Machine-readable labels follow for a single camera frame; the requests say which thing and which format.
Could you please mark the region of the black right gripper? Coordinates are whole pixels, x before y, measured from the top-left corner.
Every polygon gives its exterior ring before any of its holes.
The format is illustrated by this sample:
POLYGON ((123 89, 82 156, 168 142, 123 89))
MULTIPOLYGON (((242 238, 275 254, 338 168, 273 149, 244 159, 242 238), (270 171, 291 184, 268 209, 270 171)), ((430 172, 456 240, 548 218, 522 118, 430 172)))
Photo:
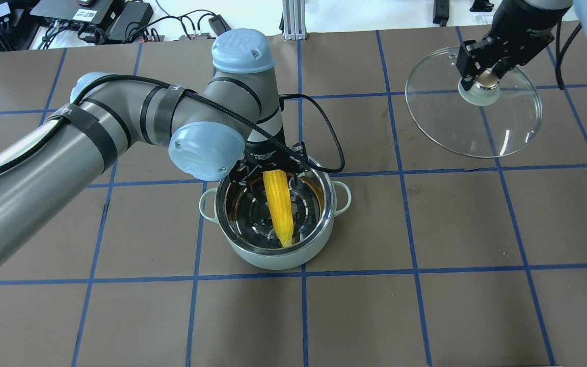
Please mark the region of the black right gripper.
POLYGON ((500 81, 525 65, 552 42, 553 28, 571 9, 571 1, 503 1, 483 42, 461 42, 456 67, 460 86, 470 91, 486 69, 500 81))

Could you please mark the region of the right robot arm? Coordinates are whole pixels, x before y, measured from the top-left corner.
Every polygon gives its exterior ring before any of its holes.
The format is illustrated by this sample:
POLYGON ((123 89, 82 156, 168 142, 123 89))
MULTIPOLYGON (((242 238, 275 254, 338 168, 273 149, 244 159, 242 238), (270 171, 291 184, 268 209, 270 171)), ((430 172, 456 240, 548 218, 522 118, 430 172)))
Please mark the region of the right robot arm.
POLYGON ((587 37, 587 1, 503 1, 481 40, 464 40, 456 62, 459 92, 494 90, 507 72, 524 66, 556 42, 555 76, 565 87, 562 65, 578 33, 587 37))

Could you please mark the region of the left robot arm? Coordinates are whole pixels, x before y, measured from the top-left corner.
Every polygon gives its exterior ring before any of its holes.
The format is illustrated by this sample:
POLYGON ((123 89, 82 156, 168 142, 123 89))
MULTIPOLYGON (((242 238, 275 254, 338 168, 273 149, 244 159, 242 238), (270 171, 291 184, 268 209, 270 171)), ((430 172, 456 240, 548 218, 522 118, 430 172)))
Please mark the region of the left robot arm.
POLYGON ((0 266, 135 143, 166 148, 203 181, 311 167, 284 140, 268 38, 235 29, 211 46, 202 93, 149 77, 91 72, 70 101, 0 153, 0 266))

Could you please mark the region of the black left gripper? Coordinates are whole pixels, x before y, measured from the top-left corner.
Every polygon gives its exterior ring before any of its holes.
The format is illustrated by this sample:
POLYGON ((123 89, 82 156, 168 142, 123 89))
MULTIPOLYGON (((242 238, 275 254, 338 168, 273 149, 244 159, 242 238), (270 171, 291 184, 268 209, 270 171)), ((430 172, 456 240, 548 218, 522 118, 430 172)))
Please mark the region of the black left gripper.
POLYGON ((228 179, 238 185, 247 185, 254 177, 270 170, 282 170, 291 177, 289 188, 302 188, 303 177, 310 171, 301 161, 291 157, 284 149, 270 140, 247 142, 242 160, 228 174, 228 179))

